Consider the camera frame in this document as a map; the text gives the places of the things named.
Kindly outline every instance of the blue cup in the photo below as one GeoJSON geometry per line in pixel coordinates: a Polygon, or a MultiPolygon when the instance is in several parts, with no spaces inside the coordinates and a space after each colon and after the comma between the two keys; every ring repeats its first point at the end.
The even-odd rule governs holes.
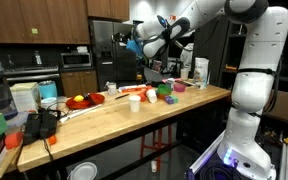
{"type": "Polygon", "coordinates": [[[38,83],[38,86],[43,99],[57,97],[57,89],[54,81],[42,81],[38,83]]]}

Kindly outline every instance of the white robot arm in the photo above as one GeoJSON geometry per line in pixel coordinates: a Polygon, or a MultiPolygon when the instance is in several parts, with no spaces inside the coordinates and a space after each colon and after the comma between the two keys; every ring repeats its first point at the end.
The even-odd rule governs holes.
{"type": "Polygon", "coordinates": [[[133,36],[142,42],[143,54],[155,58],[168,43],[221,14],[244,24],[247,36],[232,90],[233,107],[217,153],[248,178],[273,180],[276,172],[270,157],[254,138],[286,40],[288,10],[269,7],[267,0],[194,0],[171,26],[157,16],[138,25],[133,36]]]}

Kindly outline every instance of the upper cabinet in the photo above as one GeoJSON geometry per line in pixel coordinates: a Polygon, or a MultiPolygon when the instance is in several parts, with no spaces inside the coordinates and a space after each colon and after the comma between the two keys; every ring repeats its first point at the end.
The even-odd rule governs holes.
{"type": "Polygon", "coordinates": [[[0,0],[0,43],[89,44],[85,0],[0,0]]]}
{"type": "Polygon", "coordinates": [[[90,42],[87,9],[84,0],[67,0],[68,12],[71,19],[72,38],[75,44],[88,44],[90,42]]]}
{"type": "Polygon", "coordinates": [[[129,20],[129,0],[87,0],[88,16],[129,20]]]}
{"type": "Polygon", "coordinates": [[[53,33],[46,0],[19,0],[27,34],[32,43],[51,43],[53,33]]]}
{"type": "Polygon", "coordinates": [[[0,42],[28,42],[27,31],[18,0],[0,0],[0,42]]]}

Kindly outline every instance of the microwave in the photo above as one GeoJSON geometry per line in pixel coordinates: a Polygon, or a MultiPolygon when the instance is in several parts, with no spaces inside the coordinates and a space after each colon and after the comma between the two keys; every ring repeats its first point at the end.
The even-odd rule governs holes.
{"type": "Polygon", "coordinates": [[[63,68],[92,66],[90,53],[61,53],[63,68]]]}

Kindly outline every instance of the white plate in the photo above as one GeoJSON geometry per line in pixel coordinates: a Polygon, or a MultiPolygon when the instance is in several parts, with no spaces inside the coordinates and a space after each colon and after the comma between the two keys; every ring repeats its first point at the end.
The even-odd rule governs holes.
{"type": "Polygon", "coordinates": [[[84,162],[74,168],[70,180],[93,180],[96,174],[96,165],[91,162],[84,162]]]}

